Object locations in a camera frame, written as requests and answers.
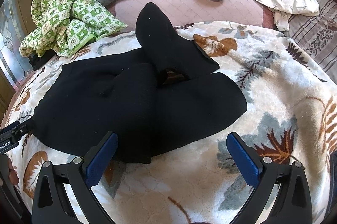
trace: blue gripper pad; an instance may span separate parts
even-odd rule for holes
[[[256,188],[259,184],[260,176],[258,167],[233,134],[227,136],[226,145],[247,185]]]
[[[85,182],[88,187],[95,186],[99,183],[117,147],[118,136],[113,133],[86,168]]]

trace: bed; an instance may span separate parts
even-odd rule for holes
[[[148,1],[167,14],[179,35],[195,40],[218,62],[219,72],[244,93],[248,110],[224,131],[154,157],[151,164],[112,160],[92,188],[107,213],[116,223],[230,223],[252,191],[226,149],[228,133],[236,131],[260,155],[277,163],[299,160],[304,165],[313,222],[321,223],[330,197],[329,158],[337,147],[337,86],[293,39],[273,30],[271,12],[253,0],[112,3],[108,9],[129,24],[127,32],[102,38],[68,59],[50,59],[13,97],[2,126],[32,116],[63,64],[139,48],[135,20]],[[242,8],[247,5],[249,11]],[[223,11],[210,12],[215,8]],[[20,178],[16,189],[30,211],[43,162],[56,165],[75,157],[44,146],[33,134],[8,156]],[[66,190],[78,219],[87,223],[71,187]],[[268,216],[277,190],[276,185],[259,223]]]

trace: fleece blanket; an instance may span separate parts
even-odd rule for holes
[[[70,57],[88,42],[126,28],[96,0],[33,0],[32,19],[37,29],[20,44],[20,54],[41,57],[53,49]]]
[[[337,146],[337,86],[278,31],[233,22],[176,29],[184,38],[196,40],[219,63],[219,72],[237,82],[248,110],[224,131],[154,157],[151,164],[111,161],[92,188],[104,209],[116,223],[230,223],[252,192],[226,149],[228,133],[236,131],[261,156],[283,164],[299,160],[304,165],[313,220],[320,223],[329,198],[328,159]],[[63,64],[139,47],[130,32],[103,38],[69,59],[55,56],[21,91],[6,125],[33,114]],[[20,178],[17,190],[29,209],[43,162],[62,164],[74,158],[44,146],[32,134],[8,155]],[[266,219],[277,190],[276,185],[259,223]],[[79,220],[87,223],[71,187],[67,192]]]

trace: black cloth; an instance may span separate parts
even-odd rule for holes
[[[212,73],[219,65],[153,3],[139,14],[136,36],[142,48],[62,66],[32,117],[42,143],[83,156],[113,131],[116,160],[150,163],[222,131],[247,110],[239,87]],[[163,84],[171,71],[185,81]]]

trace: green and white fabric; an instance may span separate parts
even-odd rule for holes
[[[49,49],[70,57],[88,42],[127,27],[96,0],[33,0],[31,13],[38,28],[20,45],[24,57],[34,51],[41,57]]]

